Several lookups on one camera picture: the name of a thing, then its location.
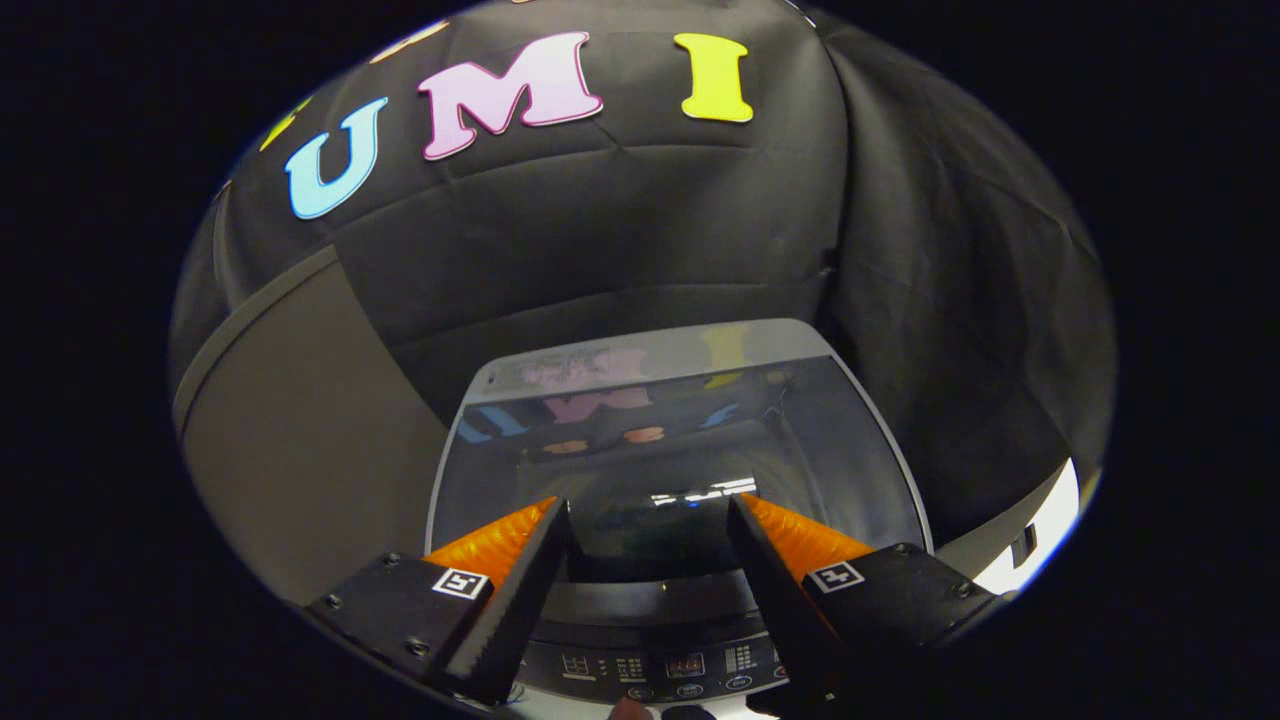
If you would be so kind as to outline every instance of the letter u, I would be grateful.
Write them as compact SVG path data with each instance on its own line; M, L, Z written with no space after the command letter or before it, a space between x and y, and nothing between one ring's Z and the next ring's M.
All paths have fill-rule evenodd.
M332 182L320 178L320 147L329 133L320 133L289 158L284 172L289 176L289 202L294 215L303 220L319 218L342 205L365 183L378 160L378 110L384 105L387 99L380 97L342 120L339 127L351 136L351 160Z

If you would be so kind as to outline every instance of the letter m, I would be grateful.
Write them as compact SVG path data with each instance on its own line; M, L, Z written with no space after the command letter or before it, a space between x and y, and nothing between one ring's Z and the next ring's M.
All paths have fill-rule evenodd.
M599 113L604 101L588 92L579 61L579 47L588 37L585 32L564 32L535 40L502 77L463 63L422 81L417 90L431 96L433 126L422 156L439 160L475 142L476 131L462 124L463 109L489 132L502 135L526 88L529 109L520 118L526 126L552 126Z

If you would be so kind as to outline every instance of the washing machine lid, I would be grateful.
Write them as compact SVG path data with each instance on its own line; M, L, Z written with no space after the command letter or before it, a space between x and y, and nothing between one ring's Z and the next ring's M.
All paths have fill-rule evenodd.
M803 333L800 352L774 338L759 345L783 347L792 357L696 374L649 368L643 382L465 402L442 462L428 550L559 496L570 502L575 539L567 582L732 573L739 565L724 512L740 492L873 547L932 548L910 471L870 400L820 336L795 320L733 327L768 337L771 323ZM690 336L690 329L626 342L662 345L671 333ZM616 341L599 347L617 357ZM481 370L477 382L500 384L500 373Z

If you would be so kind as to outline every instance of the black cloth backdrop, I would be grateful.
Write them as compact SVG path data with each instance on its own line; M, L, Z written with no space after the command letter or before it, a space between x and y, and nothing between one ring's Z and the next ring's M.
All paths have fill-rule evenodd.
M819 10L687 0L493 3L320 87L230 174L188 254L170 384L234 307L337 247L370 322L449 421L493 357L611 334L794 316L865 383L902 446L936 541L1027 495L1070 454L1098 469L1116 354L1108 293L1071 201L1016 135L940 73ZM476 61L502 73L585 29L598 115L507 132L428 163L417 85ZM749 123L691 120L677 32L732 37ZM293 215L284 164L388 97L360 190Z

